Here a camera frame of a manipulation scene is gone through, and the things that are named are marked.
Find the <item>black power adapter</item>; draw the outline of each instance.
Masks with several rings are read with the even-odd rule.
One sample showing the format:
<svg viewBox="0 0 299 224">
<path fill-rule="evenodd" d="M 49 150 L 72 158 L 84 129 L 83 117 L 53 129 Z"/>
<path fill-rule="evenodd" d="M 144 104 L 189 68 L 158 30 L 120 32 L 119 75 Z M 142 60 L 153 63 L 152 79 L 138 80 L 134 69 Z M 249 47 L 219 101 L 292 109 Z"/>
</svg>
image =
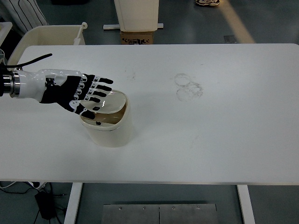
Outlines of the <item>black power adapter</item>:
<svg viewBox="0 0 299 224">
<path fill-rule="evenodd" d="M 35 195 L 36 202 L 42 218 L 50 220 L 56 216 L 53 196 L 46 192 L 38 192 Z"/>
</svg>

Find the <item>metal plate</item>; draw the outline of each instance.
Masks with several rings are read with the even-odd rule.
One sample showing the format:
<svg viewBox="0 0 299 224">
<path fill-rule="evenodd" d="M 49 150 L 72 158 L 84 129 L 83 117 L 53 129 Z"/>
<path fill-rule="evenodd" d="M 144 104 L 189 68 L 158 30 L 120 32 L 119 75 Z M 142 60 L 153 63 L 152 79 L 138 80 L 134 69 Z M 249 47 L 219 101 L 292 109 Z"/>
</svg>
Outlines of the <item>metal plate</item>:
<svg viewBox="0 0 299 224">
<path fill-rule="evenodd" d="M 102 224 L 159 224 L 158 204 L 104 205 Z"/>
<path fill-rule="evenodd" d="M 215 204 L 104 205 L 102 224 L 218 224 Z"/>
</svg>

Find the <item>white trash can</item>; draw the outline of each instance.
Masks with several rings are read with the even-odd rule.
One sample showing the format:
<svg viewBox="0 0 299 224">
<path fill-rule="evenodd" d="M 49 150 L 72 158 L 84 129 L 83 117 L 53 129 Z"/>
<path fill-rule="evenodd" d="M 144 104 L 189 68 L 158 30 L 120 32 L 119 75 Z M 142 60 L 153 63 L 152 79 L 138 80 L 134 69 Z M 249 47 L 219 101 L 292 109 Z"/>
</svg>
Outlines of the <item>white trash can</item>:
<svg viewBox="0 0 299 224">
<path fill-rule="evenodd" d="M 158 29 L 159 0 L 114 0 L 114 3 L 121 31 Z"/>
</svg>

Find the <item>gray floor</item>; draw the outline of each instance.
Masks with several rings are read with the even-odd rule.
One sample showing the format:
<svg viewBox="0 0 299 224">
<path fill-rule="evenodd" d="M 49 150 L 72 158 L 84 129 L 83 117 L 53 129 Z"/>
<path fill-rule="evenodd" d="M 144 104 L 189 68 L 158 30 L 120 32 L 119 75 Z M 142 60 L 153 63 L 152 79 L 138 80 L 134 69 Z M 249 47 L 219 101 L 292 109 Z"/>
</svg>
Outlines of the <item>gray floor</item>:
<svg viewBox="0 0 299 224">
<path fill-rule="evenodd" d="M 50 0 L 37 2 L 50 25 L 87 22 L 86 44 L 120 44 L 119 31 L 102 29 L 104 24 L 118 23 L 114 1 L 90 0 L 84 5 L 72 6 L 52 5 Z M 299 44 L 299 1 L 231 0 L 230 4 L 256 43 Z M 154 33 L 154 43 L 225 43 L 226 35 L 238 37 L 241 28 L 232 28 L 236 18 L 231 17 L 233 20 L 229 22 L 225 16 L 229 9 L 224 6 L 224 2 L 211 8 L 198 7 L 193 0 L 160 0 L 159 22 L 164 24 L 164 29 Z M 28 188 L 19 182 L 7 191 L 24 192 Z M 53 190 L 56 194 L 67 194 L 55 199 L 57 206 L 65 207 L 71 184 L 53 183 Z M 299 223 L 299 187 L 249 186 L 249 193 L 257 224 Z M 33 223 L 38 211 L 35 194 L 35 190 L 24 195 L 0 192 L 0 223 Z M 215 203 L 219 223 L 242 223 L 235 186 L 155 184 L 84 184 L 77 223 L 100 224 L 103 205 L 115 203 Z M 59 210 L 57 213 L 63 221 L 63 213 Z M 36 223 L 48 221 L 39 216 Z"/>
</svg>

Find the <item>table leg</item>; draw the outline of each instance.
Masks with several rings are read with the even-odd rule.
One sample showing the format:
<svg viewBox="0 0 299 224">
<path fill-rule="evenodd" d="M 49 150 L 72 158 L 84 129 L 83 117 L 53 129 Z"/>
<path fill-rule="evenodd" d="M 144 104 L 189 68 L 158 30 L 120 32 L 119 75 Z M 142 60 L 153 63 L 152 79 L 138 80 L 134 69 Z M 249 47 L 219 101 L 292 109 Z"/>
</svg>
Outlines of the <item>table leg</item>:
<svg viewBox="0 0 299 224">
<path fill-rule="evenodd" d="M 83 183 L 73 183 L 64 224 L 75 224 Z"/>
<path fill-rule="evenodd" d="M 244 224 L 255 224 L 248 186 L 237 185 Z"/>
</svg>

